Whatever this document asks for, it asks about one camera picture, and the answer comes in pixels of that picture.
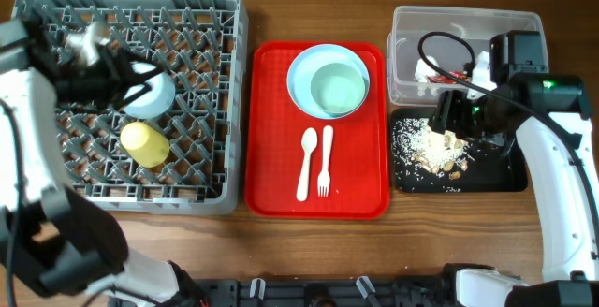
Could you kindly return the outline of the yellow plastic cup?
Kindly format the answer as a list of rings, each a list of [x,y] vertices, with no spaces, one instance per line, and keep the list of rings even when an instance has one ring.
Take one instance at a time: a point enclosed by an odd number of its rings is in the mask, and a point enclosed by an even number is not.
[[[143,122],[127,124],[121,131],[121,145],[142,167],[154,168],[169,155],[168,139]]]

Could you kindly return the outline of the red snack wrapper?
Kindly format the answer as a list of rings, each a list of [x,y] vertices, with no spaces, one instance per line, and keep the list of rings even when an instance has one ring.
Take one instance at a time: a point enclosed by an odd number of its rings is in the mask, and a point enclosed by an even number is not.
[[[472,78],[470,76],[468,76],[465,71],[458,71],[458,70],[450,71],[449,75],[451,75],[459,80],[464,80],[467,82],[472,81]],[[441,74],[428,76],[427,81],[428,81],[428,83],[456,84],[456,82],[453,79],[450,79],[447,76],[441,75]]]

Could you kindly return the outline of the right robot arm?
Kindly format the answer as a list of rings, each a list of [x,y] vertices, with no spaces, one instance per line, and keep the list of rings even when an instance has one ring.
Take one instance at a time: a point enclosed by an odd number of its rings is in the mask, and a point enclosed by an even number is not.
[[[459,306],[595,306],[598,303],[598,177],[592,153],[592,108],[581,78],[552,75],[545,40],[513,30],[489,43],[495,88],[430,67],[478,91],[439,96],[431,130],[469,142],[502,145],[515,138],[530,171],[543,236],[543,281],[528,285],[492,267],[448,265],[447,299]]]

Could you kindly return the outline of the green bowl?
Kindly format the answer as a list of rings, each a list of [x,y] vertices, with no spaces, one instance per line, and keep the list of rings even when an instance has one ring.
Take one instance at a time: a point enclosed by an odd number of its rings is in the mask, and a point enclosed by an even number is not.
[[[315,71],[310,91],[317,107],[329,116],[341,117],[361,106],[367,84],[354,65],[333,62]]]

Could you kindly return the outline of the white plastic fork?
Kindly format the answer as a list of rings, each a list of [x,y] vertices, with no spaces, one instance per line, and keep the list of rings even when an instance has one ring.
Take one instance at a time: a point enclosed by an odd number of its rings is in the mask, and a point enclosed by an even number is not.
[[[329,161],[332,150],[334,130],[331,125],[326,125],[323,128],[323,142],[322,142],[322,167],[318,175],[317,186],[318,195],[320,197],[327,197],[329,195],[330,188],[330,175],[329,175]]]

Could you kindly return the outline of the white plastic spoon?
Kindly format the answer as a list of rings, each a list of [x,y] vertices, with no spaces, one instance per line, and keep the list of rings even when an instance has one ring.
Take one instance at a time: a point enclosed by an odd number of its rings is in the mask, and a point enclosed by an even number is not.
[[[304,202],[308,198],[311,156],[316,146],[317,133],[314,128],[309,127],[305,130],[301,138],[301,147],[304,155],[296,192],[296,199],[300,202]]]

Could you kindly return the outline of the white napkin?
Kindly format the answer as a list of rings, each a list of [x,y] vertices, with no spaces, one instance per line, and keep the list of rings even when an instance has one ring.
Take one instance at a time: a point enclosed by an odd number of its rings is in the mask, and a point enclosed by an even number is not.
[[[415,81],[419,83],[419,86],[417,87],[418,95],[425,96],[426,93],[429,93],[432,96],[438,96],[438,88],[432,86],[434,84],[434,79],[438,76],[439,74],[426,64],[423,59],[419,59],[414,74]]]

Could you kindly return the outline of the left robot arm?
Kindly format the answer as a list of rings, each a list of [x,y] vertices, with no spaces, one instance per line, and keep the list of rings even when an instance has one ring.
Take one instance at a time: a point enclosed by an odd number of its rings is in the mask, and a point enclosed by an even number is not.
[[[207,306],[209,295],[171,261],[131,249],[117,220],[69,184],[58,140],[60,106],[120,109],[162,72],[112,50],[97,25],[68,37],[76,57],[59,63],[43,26],[1,25],[1,262],[7,302],[16,282],[42,298],[108,295],[138,306]]]

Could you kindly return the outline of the rice and food scraps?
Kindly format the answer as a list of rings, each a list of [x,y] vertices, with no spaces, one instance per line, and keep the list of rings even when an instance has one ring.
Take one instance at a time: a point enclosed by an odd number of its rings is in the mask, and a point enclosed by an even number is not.
[[[404,192],[459,192],[456,182],[474,159],[470,144],[452,132],[433,132],[427,118],[400,118],[391,131],[396,185]]]

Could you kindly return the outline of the light blue saucer bowl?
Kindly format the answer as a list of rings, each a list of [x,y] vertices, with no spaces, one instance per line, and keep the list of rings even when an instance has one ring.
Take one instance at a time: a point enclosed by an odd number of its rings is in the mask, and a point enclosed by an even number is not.
[[[147,83],[151,90],[123,108],[127,115],[142,120],[152,119],[166,112],[172,105],[176,88],[169,74],[160,73],[147,80]]]

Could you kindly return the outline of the light blue plate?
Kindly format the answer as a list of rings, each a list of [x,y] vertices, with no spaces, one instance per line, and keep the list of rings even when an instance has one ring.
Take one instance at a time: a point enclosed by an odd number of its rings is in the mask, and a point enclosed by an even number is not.
[[[354,65],[359,70],[367,84],[367,94],[363,101],[364,103],[370,91],[370,74],[365,63],[353,51],[350,51],[346,47],[333,44],[312,46],[307,50],[302,51],[293,60],[287,71],[287,90],[294,104],[304,113],[322,120],[342,118],[356,111],[354,110],[341,117],[332,117],[327,115],[314,103],[310,91],[311,78],[318,68],[333,62]]]

